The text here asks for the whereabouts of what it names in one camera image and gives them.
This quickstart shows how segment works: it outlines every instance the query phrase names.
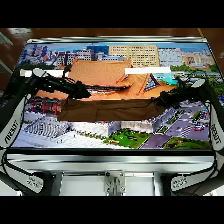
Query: metal bracket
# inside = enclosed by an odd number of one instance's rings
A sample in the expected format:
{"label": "metal bracket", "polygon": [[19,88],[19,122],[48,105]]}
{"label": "metal bracket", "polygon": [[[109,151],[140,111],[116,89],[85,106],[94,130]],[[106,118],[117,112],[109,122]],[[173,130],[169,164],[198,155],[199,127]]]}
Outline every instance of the metal bracket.
{"label": "metal bracket", "polygon": [[124,196],[125,173],[121,170],[105,173],[105,192],[107,196]]}

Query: floor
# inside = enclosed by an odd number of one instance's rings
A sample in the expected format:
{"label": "floor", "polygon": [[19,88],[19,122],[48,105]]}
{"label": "floor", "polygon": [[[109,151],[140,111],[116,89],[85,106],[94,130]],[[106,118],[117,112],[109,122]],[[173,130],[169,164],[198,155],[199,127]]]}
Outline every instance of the floor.
{"label": "floor", "polygon": [[[11,42],[0,43],[0,60],[13,70],[28,39],[69,36],[204,36],[224,73],[224,28],[0,28]],[[9,76],[0,71],[0,89],[5,89]]]}

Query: cityscape print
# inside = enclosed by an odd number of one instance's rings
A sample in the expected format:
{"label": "cityscape print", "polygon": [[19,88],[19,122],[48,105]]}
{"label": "cityscape print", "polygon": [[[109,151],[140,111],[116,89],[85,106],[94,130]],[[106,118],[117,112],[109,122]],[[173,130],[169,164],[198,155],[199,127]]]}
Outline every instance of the cityscape print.
{"label": "cityscape print", "polygon": [[[28,44],[17,68],[61,70],[90,86],[85,100],[158,97],[178,86],[179,77],[192,85],[207,76],[220,103],[224,83],[206,43],[55,43]],[[170,67],[171,73],[125,74],[125,68]],[[201,102],[180,103],[144,121],[58,122],[67,95],[39,91],[25,107],[24,123],[14,147],[209,149],[209,113]]]}

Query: brown cloth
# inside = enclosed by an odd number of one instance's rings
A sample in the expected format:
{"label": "brown cloth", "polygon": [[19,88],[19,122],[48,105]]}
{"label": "brown cloth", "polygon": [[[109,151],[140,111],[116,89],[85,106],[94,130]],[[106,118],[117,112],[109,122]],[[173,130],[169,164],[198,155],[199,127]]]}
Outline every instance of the brown cloth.
{"label": "brown cloth", "polygon": [[165,111],[152,99],[81,101],[69,99],[62,102],[58,121],[137,121],[157,117]]}

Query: sky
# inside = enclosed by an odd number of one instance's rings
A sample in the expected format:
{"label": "sky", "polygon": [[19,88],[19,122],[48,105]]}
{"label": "sky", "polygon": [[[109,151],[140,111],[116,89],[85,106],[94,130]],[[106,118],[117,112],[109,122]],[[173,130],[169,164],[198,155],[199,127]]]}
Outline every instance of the sky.
{"label": "sky", "polygon": [[[124,45],[157,45],[158,48],[182,48],[183,51],[188,51],[189,48],[197,49],[202,51],[203,49],[209,50],[206,43],[173,43],[173,42],[100,42],[100,43],[54,43],[54,44],[38,44],[40,46],[47,46],[49,51],[73,51],[82,50],[86,46],[124,46]],[[27,44],[25,49],[33,48],[34,44]]]}

